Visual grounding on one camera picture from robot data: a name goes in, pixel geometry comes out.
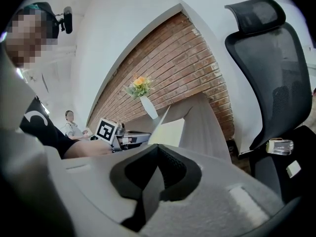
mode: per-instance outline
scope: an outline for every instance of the chair backrest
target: chair backrest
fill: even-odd
[[[263,127],[250,146],[254,150],[308,117],[312,107],[308,69],[298,36],[275,1],[248,0],[225,8],[233,12],[239,28],[226,38],[225,46],[261,110]]]

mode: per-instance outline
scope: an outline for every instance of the white vase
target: white vase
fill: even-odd
[[[154,105],[152,104],[152,102],[148,99],[147,96],[141,96],[140,101],[142,101],[142,104],[144,106],[145,111],[148,113],[148,115],[152,119],[158,118],[158,114],[156,112],[156,109],[155,109]]]

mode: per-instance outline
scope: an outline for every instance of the person's arm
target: person's arm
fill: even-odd
[[[74,136],[74,131],[71,128],[71,125],[69,123],[66,124],[66,134],[69,139],[72,140],[81,140],[81,139],[88,139],[89,135],[83,134],[82,136]]]

